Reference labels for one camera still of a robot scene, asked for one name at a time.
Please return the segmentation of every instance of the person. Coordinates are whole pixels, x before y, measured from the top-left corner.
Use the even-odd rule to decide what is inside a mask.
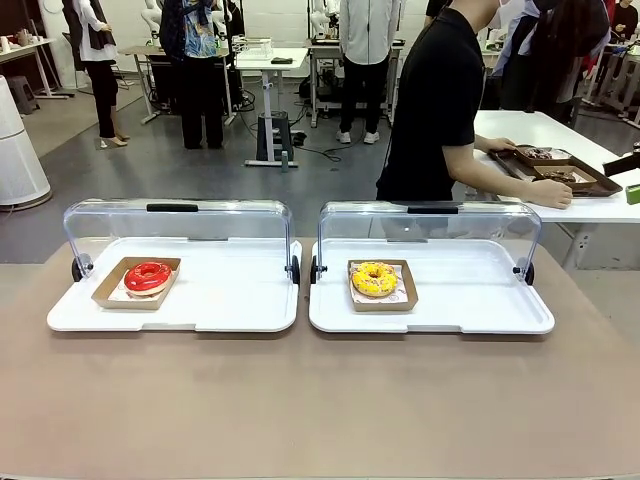
[[[91,78],[102,143],[107,147],[124,147],[129,136],[118,127],[118,82],[111,70],[118,50],[100,1],[64,0],[63,10],[73,50],[79,53],[82,67]]]
[[[336,134],[340,143],[351,143],[350,131],[363,83],[367,101],[364,143],[372,145],[380,139],[381,97],[399,15],[400,0],[340,2],[340,47],[344,60],[342,121]]]
[[[500,107],[541,111],[566,123],[585,56],[610,40],[603,0],[526,0],[494,69]]]
[[[620,37],[630,40],[638,28],[638,10],[631,5],[631,0],[620,0],[613,14],[613,31]]]
[[[498,10],[498,0],[454,0],[425,28],[409,53],[398,91],[388,162],[378,200],[452,200],[455,181],[488,193],[567,208],[572,191],[552,180],[525,182],[474,159],[474,148],[513,150],[507,139],[475,134],[483,90],[477,32]]]
[[[424,26],[428,27],[431,22],[435,20],[438,14],[444,7],[448,7],[451,4],[451,0],[429,0],[427,3],[427,16],[424,21]]]
[[[223,92],[216,69],[214,0],[166,0],[160,44],[179,76],[178,103],[185,148],[202,145],[204,112],[209,148],[222,148]]]

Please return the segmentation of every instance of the black t-shirt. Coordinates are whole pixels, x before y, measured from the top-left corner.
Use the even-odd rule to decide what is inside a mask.
[[[444,7],[451,5],[451,0],[429,0],[427,3],[427,16],[436,18]]]
[[[616,11],[613,14],[612,25],[614,32],[618,35],[624,35],[624,37],[629,40],[638,26],[638,11],[633,7],[633,5],[629,5],[627,8],[622,8],[619,3],[616,3]],[[624,25],[625,28],[622,32],[618,32],[615,29],[618,25]]]
[[[402,69],[378,200],[451,200],[442,147],[474,143],[483,68],[476,35],[457,10],[443,10],[422,31]]]

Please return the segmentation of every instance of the gray floor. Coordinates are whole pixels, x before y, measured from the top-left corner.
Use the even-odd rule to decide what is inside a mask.
[[[300,112],[297,87],[287,85],[285,107],[292,118]],[[301,168],[281,173],[278,169],[246,168],[245,159],[255,156],[255,140],[238,117],[226,132],[225,150],[186,151],[182,148],[180,120],[160,117],[140,125],[145,116],[139,100],[123,109],[120,118],[133,139],[127,148],[97,152],[92,127],[42,158],[54,197],[46,205],[0,218],[0,263],[42,263],[66,241],[62,228],[65,209],[87,198],[208,198],[277,199],[294,213],[295,234],[316,234],[318,212],[330,200],[375,198],[389,138],[386,121],[381,121],[381,141],[362,143],[342,150],[339,163],[326,157],[296,151]],[[248,124],[255,113],[244,114]],[[317,150],[336,147],[338,119],[321,119],[311,129],[308,118],[296,128],[309,135],[305,146]],[[640,140],[640,131],[620,122],[581,117],[577,130],[606,148],[621,154]],[[354,140],[362,131],[356,120]]]

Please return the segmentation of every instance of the man in black shirt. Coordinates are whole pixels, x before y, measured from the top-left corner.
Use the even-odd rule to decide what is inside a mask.
[[[627,40],[631,39],[631,35],[638,28],[638,11],[631,5],[631,0],[620,0],[620,3],[616,4],[611,24],[618,35],[624,35]]]
[[[451,0],[429,0],[429,3],[427,3],[427,19],[424,22],[424,26],[428,27],[440,11],[449,5],[451,5]]]
[[[514,149],[506,139],[475,135],[483,90],[476,33],[496,14],[499,0],[454,0],[416,40],[402,69],[388,164],[378,200],[451,200],[459,181],[478,190],[567,208],[572,191],[553,180],[524,182],[473,157]]]

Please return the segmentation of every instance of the display case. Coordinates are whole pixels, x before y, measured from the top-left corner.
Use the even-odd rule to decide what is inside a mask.
[[[276,332],[295,320],[302,247],[282,203],[89,200],[64,227],[75,283],[49,313],[54,330]],[[123,262],[158,258],[173,268],[159,308],[96,300]]]
[[[533,288],[540,231],[519,203],[329,203],[313,250],[310,320],[332,333],[548,333],[555,321]],[[415,305],[358,311],[350,268],[361,262],[406,262]]]

